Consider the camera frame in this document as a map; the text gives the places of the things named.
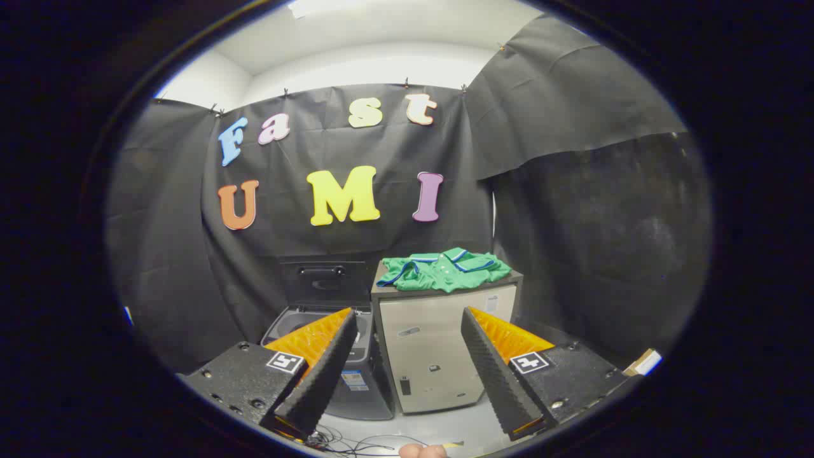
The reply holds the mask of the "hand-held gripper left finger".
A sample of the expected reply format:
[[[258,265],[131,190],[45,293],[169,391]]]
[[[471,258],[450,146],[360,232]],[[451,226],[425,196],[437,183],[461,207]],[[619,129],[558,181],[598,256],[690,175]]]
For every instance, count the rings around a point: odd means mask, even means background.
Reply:
[[[338,310],[267,345],[236,343],[183,382],[222,412],[303,443],[328,407],[357,332],[354,310]]]

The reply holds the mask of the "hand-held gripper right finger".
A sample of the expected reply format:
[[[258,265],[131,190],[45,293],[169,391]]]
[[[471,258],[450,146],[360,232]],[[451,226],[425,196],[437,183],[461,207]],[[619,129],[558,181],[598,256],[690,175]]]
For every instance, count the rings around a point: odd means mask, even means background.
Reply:
[[[555,345],[474,307],[463,310],[460,335],[512,441],[578,417],[627,382],[622,370],[581,342]]]

